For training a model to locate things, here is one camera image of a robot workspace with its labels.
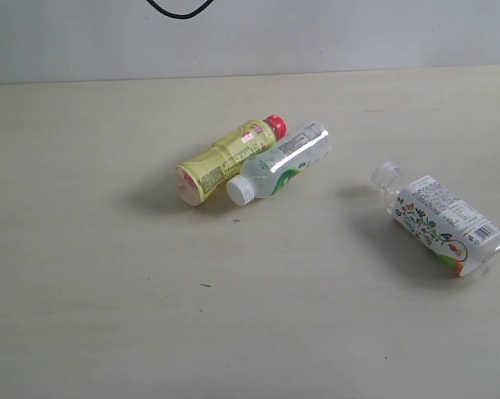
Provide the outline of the clear bottle green label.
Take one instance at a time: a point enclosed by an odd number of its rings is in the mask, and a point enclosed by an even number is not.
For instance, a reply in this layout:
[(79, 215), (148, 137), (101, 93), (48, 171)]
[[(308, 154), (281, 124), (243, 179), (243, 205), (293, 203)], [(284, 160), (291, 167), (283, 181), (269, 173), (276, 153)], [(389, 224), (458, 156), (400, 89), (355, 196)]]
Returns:
[(331, 148), (329, 131), (318, 121), (305, 122), (271, 148), (250, 156), (226, 184), (230, 200), (245, 206), (275, 195), (289, 180), (326, 157)]

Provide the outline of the yellow bottle red cap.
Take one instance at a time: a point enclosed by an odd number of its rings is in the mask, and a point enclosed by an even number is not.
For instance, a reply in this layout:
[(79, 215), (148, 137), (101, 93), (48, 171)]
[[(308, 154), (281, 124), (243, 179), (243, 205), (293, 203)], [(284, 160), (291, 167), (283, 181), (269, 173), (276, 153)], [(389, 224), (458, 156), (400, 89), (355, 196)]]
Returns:
[(277, 115), (245, 122), (203, 153), (176, 166), (180, 198), (191, 206), (201, 205), (219, 185), (239, 173), (247, 158), (267, 150), (286, 133), (287, 124)]

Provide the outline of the clear bottle floral label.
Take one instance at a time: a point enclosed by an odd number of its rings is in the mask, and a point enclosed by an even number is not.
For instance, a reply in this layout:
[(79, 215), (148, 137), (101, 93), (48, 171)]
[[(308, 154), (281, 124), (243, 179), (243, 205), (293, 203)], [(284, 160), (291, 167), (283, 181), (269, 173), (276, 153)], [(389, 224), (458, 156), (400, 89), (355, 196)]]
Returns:
[(416, 180), (386, 161), (371, 176), (393, 219), (460, 278), (500, 253), (500, 228), (431, 175)]

